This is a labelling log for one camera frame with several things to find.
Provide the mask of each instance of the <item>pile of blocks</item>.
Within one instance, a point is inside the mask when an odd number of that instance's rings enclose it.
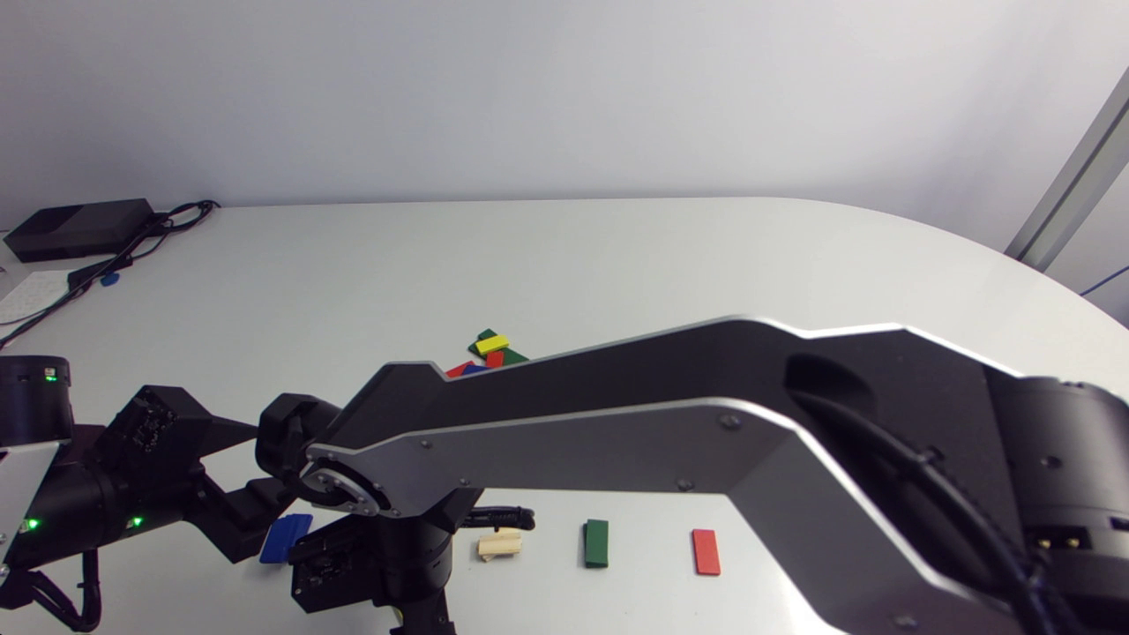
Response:
[[[481,373],[490,368],[500,368],[530,360],[528,357],[509,347],[509,340],[506,339],[506,336],[499,336],[490,329],[479,333],[478,339],[467,347],[467,350],[476,355],[479,359],[485,362],[485,365],[475,364],[472,359],[447,371],[448,377],[473,375],[474,373]]]

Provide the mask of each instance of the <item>cable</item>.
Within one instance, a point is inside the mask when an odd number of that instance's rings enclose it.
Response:
[[[806,392],[789,393],[809,414],[846,428],[852,438],[920,487],[983,558],[992,576],[1003,585],[1005,599],[1024,632],[1031,635],[1074,635],[1085,632],[1047,580],[1044,567],[1031,562],[1004,536],[988,514],[942,471],[935,463],[936,454],[913,450],[878,424],[841,403]]]
[[[54,312],[65,306],[68,303],[75,301],[78,297],[81,297],[87,290],[89,290],[90,286],[98,278],[107,273],[111,273],[117,269],[121,269],[122,267],[128,267],[129,264],[132,264],[132,262],[138,258],[145,258],[147,255],[150,255],[152,252],[157,251],[157,249],[160,247],[160,245],[170,234],[185,232],[187,229],[191,229],[192,227],[195,227],[203,219],[208,218],[208,216],[211,215],[212,210],[215,210],[218,207],[222,206],[220,206],[218,202],[213,200],[205,199],[202,201],[177,206],[172,211],[165,214],[154,214],[152,216],[154,221],[150,223],[147,227],[145,227],[140,233],[138,233],[138,235],[132,241],[130,241],[130,243],[124,249],[122,249],[122,251],[117,252],[117,254],[115,254],[113,258],[103,261],[102,263],[98,263],[100,264],[100,267],[98,264],[95,264],[86,268],[86,269],[95,268],[94,273],[87,276],[80,282],[71,285],[70,290],[63,294],[61,298],[56,299],[46,308],[42,308],[40,311],[36,311],[35,313],[25,315],[18,320],[12,320],[9,322],[0,322],[0,327],[9,327],[11,324],[20,324],[23,322],[19,325],[19,328],[8,333],[7,336],[0,338],[0,349],[3,349],[6,346],[11,343],[12,340],[35,328],[36,324],[38,324]],[[200,212],[191,220],[186,220],[181,224],[175,224],[173,221],[174,216],[178,216],[191,209],[199,209]],[[133,250],[138,249],[138,246],[142,242],[145,242],[147,238],[157,236],[160,236],[160,240],[158,240],[152,247],[150,247],[149,250],[147,250],[146,252],[141,253],[138,256],[132,255]]]
[[[70,598],[41,572],[30,572],[32,599],[55,619],[76,633],[89,633],[102,621],[102,582],[98,580],[98,550],[82,551],[82,612],[75,610]]]
[[[1093,287],[1089,287],[1088,289],[1086,289],[1086,290],[1082,292],[1082,293],[1080,293],[1080,294],[1078,294],[1078,295],[1080,295],[1080,296],[1085,296],[1086,294],[1088,294],[1088,293],[1091,293],[1091,292],[1096,292],[1096,290],[1097,290],[1099,288],[1101,288],[1101,286],[1102,286],[1102,285],[1104,285],[1105,282],[1109,282],[1110,280],[1112,280],[1113,278],[1117,278],[1118,276],[1120,276],[1120,275],[1124,273],[1126,271],[1129,271],[1129,264],[1127,264],[1127,266],[1122,267],[1121,269],[1118,269],[1118,270],[1117,270],[1117,271],[1114,271],[1113,273],[1110,273],[1110,275],[1109,275],[1109,276],[1106,276],[1106,277],[1105,277],[1104,279],[1102,279],[1102,281],[1101,281],[1101,282],[1097,282],[1097,284],[1096,284],[1096,285],[1094,285]]]

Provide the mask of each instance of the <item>red block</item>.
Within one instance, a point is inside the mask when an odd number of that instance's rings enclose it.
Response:
[[[717,557],[717,536],[712,529],[695,529],[694,565],[698,575],[721,575],[721,560]]]
[[[448,377],[461,377],[461,376],[463,376],[463,371],[465,371],[466,367],[470,366],[470,365],[472,365],[472,364],[474,364],[474,362],[467,362],[466,364],[460,364],[458,366],[455,366],[454,368],[447,371],[447,376]]]

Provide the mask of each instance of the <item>robotic arm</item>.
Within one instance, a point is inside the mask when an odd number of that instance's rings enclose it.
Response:
[[[391,364],[343,409],[281,395],[255,454],[348,514],[291,549],[294,599],[396,606],[396,634],[455,633],[449,541],[483,487],[726,494],[852,633],[1129,632],[1129,408],[907,330],[726,320],[456,380]]]

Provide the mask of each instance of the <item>bolt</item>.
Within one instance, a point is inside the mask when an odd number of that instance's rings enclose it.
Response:
[[[741,418],[736,415],[721,415],[717,418],[717,423],[721,424],[721,427],[727,430],[741,429]]]
[[[899,630],[917,630],[921,626],[911,615],[895,615],[890,618],[890,623]]]

